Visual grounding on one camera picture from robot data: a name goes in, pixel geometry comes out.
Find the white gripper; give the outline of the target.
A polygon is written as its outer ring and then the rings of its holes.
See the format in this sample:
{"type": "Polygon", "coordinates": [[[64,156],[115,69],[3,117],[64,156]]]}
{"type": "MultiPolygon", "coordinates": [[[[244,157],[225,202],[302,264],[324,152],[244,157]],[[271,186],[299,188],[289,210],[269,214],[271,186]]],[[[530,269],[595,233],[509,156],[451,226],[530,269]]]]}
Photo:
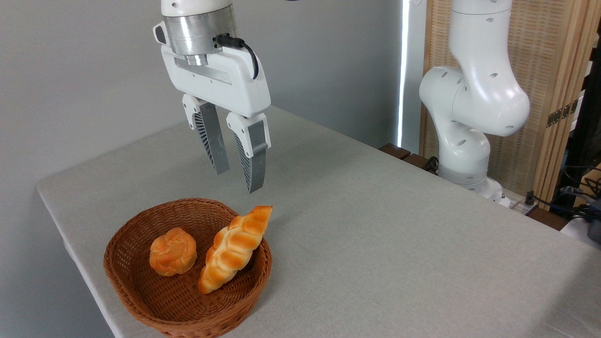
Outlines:
{"type": "Polygon", "coordinates": [[[272,101],[258,56],[246,47],[225,46],[207,55],[207,65],[193,66],[187,64],[184,56],[172,51],[164,22],[153,28],[153,34],[161,44],[171,82],[185,93],[182,104],[188,124],[198,132],[216,174],[230,168],[217,105],[230,111],[227,124],[235,135],[248,192],[251,194],[262,188],[266,151],[272,143],[267,117],[258,113],[272,101]]]}

